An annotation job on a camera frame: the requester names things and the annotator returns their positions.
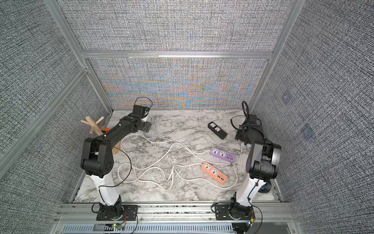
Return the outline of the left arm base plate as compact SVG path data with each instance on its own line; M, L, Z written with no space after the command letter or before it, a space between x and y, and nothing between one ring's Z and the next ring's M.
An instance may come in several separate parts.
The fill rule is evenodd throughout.
M136 221L137 205L105 206L99 204L96 221Z

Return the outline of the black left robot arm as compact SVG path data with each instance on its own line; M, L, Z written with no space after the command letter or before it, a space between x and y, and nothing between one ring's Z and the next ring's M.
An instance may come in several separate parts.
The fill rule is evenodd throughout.
M121 198L112 178L113 149L119 149L116 144L131 133L149 132L152 126L147 121L149 111L150 107L135 104L132 112L121 118L110 131L96 138L87 138L83 143L80 166L96 186L100 210L116 213L117 216L122 214Z

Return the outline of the pink power strip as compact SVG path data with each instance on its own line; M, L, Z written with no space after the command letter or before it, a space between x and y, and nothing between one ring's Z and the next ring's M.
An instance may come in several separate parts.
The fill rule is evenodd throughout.
M202 164L201 170L221 185L224 185L228 179L228 177L225 174L223 174L221 171L213 167L208 162L204 162Z

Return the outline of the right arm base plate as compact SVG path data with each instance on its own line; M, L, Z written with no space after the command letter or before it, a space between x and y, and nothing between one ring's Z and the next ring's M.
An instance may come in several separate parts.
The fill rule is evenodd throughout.
M216 220L248 220L253 222L256 220L253 208L249 207L249 211L241 211L236 208L230 208L228 203L214 203L211 206Z

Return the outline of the black and white power strip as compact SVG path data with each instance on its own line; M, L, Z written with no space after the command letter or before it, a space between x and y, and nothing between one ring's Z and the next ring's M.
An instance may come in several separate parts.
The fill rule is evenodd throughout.
M243 147L229 136L228 130L213 122L203 122L195 125L185 124L156 124L150 133L135 133L123 138L119 146L125 150L126 140L138 139L150 146L179 147L200 156L207 154L211 148L239 153Z

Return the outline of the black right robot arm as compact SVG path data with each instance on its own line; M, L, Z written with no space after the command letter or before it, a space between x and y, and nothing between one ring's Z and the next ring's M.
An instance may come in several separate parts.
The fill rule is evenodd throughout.
M246 214L250 213L252 201L259 190L277 177L281 156L281 146L266 137L258 120L257 116L246 114L235 136L244 145L250 145L250 152L245 164L247 176L231 198L229 209Z

